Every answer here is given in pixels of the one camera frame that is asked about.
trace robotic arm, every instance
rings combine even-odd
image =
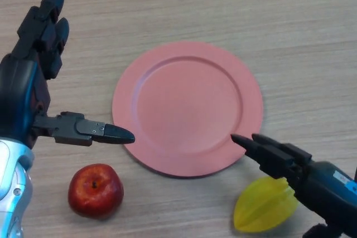
[[[135,141],[130,131],[89,121],[83,114],[47,116],[47,80],[55,79],[62,67],[69,35],[68,21],[59,20],[63,4],[42,0],[31,7],[17,31],[18,42],[0,63],[0,238],[23,237],[21,220],[32,196],[28,172],[39,136],[82,146]]]
[[[338,238],[342,233],[357,238],[357,183],[345,172],[330,162],[313,161],[311,154],[292,144],[260,134],[253,134],[253,140],[236,134],[231,138],[261,171],[275,179],[285,177],[295,197],[325,219],[326,225],[312,227],[303,238]]]

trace plate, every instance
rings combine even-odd
[[[258,133],[263,100],[249,69],[208,43],[181,41],[145,52],[114,92],[113,121],[136,136],[126,148],[175,177],[216,173],[244,155],[231,133]]]

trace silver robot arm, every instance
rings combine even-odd
[[[23,238],[22,216],[32,197],[29,147],[0,139],[0,238]]]

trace table surface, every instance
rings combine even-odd
[[[0,0],[0,51],[10,52],[30,6]],[[353,176],[357,165],[357,0],[66,0],[70,22],[63,67],[49,82],[50,115],[77,111],[112,122],[118,79],[159,44],[211,42],[239,56],[264,96],[262,133],[298,145]],[[117,145],[75,147],[41,138],[31,171],[26,237],[247,237],[232,228],[237,197],[264,174],[243,158],[214,176],[176,180],[139,166]],[[103,162],[125,187],[107,222],[75,215],[67,189],[81,167]],[[301,237],[322,219],[299,206],[275,230],[253,237]]]

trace apple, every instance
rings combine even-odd
[[[105,220],[121,205],[123,184],[107,164],[90,164],[78,170],[68,189],[68,203],[80,216]]]

